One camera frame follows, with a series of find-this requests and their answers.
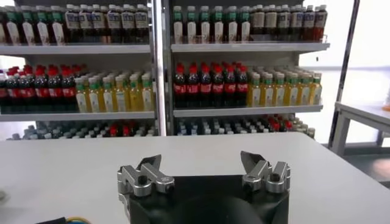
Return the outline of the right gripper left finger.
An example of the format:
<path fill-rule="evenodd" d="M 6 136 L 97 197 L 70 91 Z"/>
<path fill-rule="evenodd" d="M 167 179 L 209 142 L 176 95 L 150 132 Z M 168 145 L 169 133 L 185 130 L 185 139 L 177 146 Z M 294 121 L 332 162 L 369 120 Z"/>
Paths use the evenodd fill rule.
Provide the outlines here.
<path fill-rule="evenodd" d="M 161 154 L 146 157 L 137 167 L 121 166 L 117 171 L 118 193 L 147 197 L 153 189 L 162 194 L 170 194 L 175 188 L 175 179 L 160 171 Z"/>

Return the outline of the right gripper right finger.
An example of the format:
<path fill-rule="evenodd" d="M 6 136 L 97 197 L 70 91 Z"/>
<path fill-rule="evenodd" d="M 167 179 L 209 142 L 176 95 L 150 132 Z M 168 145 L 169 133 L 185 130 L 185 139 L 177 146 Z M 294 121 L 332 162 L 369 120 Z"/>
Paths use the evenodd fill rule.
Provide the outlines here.
<path fill-rule="evenodd" d="M 246 192 L 265 190 L 273 194 L 282 194 L 290 190 L 291 168 L 288 163 L 278 161 L 275 166 L 261 155 L 241 151 L 241 162 L 246 174 L 242 177 Z"/>

